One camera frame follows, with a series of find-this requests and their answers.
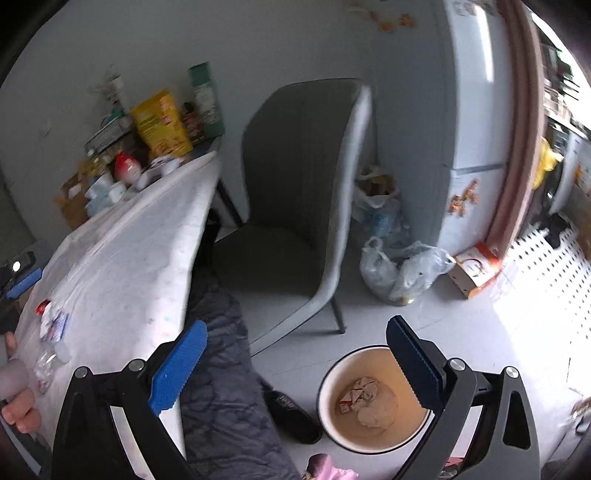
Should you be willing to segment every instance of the pink slipper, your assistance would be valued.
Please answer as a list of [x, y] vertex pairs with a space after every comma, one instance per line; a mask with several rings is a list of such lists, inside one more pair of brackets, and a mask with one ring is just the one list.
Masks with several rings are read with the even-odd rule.
[[358, 476], [353, 470], [336, 468], [329, 455], [318, 453], [310, 457], [301, 477], [304, 480], [355, 480]]

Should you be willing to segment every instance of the trash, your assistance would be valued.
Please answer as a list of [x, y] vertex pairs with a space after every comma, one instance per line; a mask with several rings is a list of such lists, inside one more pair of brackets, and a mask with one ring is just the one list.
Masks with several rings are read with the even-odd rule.
[[373, 378], [362, 377], [339, 401], [341, 413], [357, 412], [361, 425], [387, 429], [396, 416], [398, 401], [390, 388]]
[[45, 307], [41, 317], [41, 326], [39, 328], [39, 338], [42, 342], [59, 342], [66, 331], [70, 314], [64, 312], [61, 308], [54, 307], [50, 302]]
[[410, 225], [402, 215], [396, 181], [377, 166], [358, 175], [353, 194], [352, 217], [363, 225], [365, 237], [384, 238], [389, 248], [402, 248], [410, 243]]
[[57, 343], [44, 342], [41, 345], [44, 350], [37, 359], [33, 373], [35, 373], [37, 379], [37, 389], [41, 395], [44, 395], [51, 382], [53, 382], [56, 370], [72, 360], [72, 354], [63, 341]]
[[391, 249], [387, 255], [383, 241], [372, 237], [363, 247], [359, 269], [371, 291], [381, 300], [400, 306], [411, 303], [455, 264], [445, 250], [421, 242]]

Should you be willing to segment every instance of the black shoe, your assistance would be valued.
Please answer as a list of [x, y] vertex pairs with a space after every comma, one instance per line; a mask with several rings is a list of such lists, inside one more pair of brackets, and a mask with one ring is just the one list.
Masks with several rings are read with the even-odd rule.
[[322, 427], [290, 397], [268, 389], [264, 389], [263, 397], [275, 425], [294, 440], [312, 445], [322, 438]]

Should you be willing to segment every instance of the yellow snack bag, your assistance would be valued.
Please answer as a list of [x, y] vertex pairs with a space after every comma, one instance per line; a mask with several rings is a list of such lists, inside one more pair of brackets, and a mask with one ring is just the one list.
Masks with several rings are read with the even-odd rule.
[[146, 100], [131, 111], [139, 134], [156, 157], [182, 157], [193, 149], [178, 116], [174, 98], [167, 90]]

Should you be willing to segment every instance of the plastic bag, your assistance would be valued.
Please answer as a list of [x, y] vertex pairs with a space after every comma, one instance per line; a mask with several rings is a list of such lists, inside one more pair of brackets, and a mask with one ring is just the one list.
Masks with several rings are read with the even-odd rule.
[[[363, 247], [359, 268], [370, 290], [388, 303], [411, 303], [456, 264], [445, 250], [421, 242], [391, 250], [389, 255], [383, 245], [379, 238], [370, 238]], [[401, 262], [399, 268], [391, 258]]]
[[394, 178], [380, 167], [368, 167], [357, 176], [351, 216], [365, 231], [359, 235], [360, 246], [373, 236], [383, 238], [390, 248], [410, 243], [410, 225], [402, 215], [399, 195]]

